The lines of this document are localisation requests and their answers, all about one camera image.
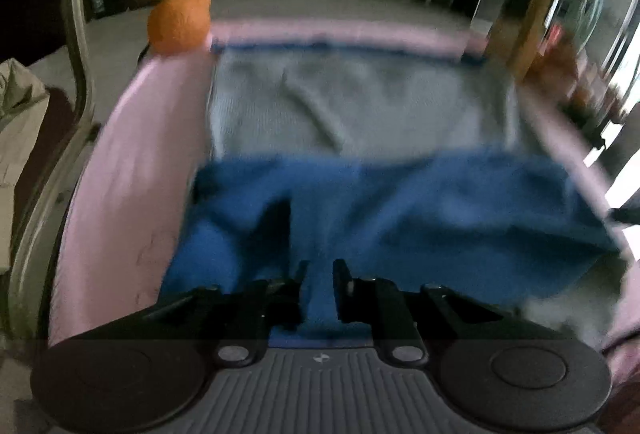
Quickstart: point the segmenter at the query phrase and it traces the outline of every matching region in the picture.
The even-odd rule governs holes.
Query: wrinkled cloth
[[[337,347],[367,337],[337,320],[332,262],[404,291],[436,284],[494,305],[548,297],[616,246],[565,170],[502,151],[409,163],[271,157],[214,162],[196,176],[184,236],[160,294],[293,277],[308,263],[295,334]]]
[[[0,64],[0,274],[11,268],[14,191],[47,112],[44,84],[13,58]]]

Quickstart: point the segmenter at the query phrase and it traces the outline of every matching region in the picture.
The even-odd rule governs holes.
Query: gray cloth
[[[521,116],[513,81],[491,64],[381,52],[226,51],[209,115],[217,158],[406,160],[479,146],[544,153]],[[575,286],[523,302],[519,311],[597,346],[612,321],[623,269],[620,259],[605,258]]]

